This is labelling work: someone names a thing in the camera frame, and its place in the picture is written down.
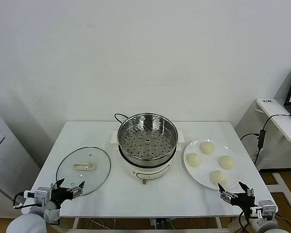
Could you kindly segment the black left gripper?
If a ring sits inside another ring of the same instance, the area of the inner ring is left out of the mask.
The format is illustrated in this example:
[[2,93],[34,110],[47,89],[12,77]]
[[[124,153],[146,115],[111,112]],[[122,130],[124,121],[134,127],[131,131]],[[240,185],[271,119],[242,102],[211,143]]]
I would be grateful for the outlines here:
[[52,190],[50,200],[55,204],[62,204],[64,201],[72,200],[83,193],[85,181],[72,188],[60,187],[64,180],[65,179],[62,178],[50,185],[50,189]]

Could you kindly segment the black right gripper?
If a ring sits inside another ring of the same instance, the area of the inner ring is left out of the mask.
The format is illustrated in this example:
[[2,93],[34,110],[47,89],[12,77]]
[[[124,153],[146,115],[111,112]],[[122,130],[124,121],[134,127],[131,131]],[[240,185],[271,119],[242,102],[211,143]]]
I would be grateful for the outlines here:
[[230,201],[230,204],[233,206],[240,207],[245,214],[251,214],[251,208],[255,207],[255,195],[254,189],[249,188],[246,184],[242,182],[238,182],[241,189],[243,190],[242,193],[230,193],[225,191],[225,189],[218,183],[220,198],[224,201]]

